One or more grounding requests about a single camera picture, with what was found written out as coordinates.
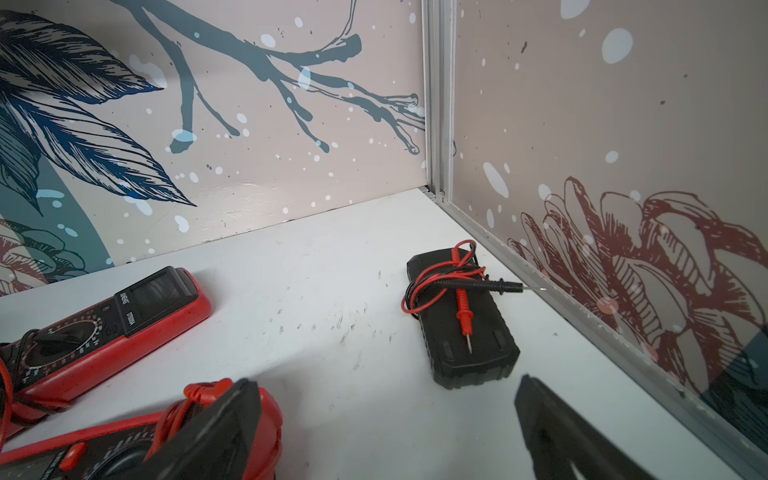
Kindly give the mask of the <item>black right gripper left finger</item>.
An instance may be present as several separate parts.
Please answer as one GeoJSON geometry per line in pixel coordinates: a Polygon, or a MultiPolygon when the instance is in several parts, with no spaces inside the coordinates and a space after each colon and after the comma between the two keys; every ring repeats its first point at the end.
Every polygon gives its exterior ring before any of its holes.
{"type": "Polygon", "coordinates": [[[255,381],[186,386],[161,416],[142,464],[124,479],[242,479],[262,414],[255,381]]]}

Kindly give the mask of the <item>red multimeter with leads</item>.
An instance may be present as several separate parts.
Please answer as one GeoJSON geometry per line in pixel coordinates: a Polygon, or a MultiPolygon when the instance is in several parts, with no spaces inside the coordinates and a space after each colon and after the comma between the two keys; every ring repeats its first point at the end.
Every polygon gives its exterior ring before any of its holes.
{"type": "MultiPolygon", "coordinates": [[[[259,391],[262,414],[242,479],[274,478],[282,454],[282,412],[266,389],[259,386],[259,391]]],[[[124,479],[124,472],[142,464],[156,439],[155,429],[161,416],[169,407],[162,412],[72,432],[6,452],[1,456],[1,476],[4,479],[124,479]]]]}

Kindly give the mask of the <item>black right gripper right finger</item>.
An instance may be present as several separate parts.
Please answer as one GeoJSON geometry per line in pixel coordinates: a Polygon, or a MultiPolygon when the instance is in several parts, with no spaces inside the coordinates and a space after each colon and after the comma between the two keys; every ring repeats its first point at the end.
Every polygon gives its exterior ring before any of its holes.
{"type": "Polygon", "coordinates": [[[540,379],[522,377],[515,408],[537,479],[652,477],[540,379]]]}

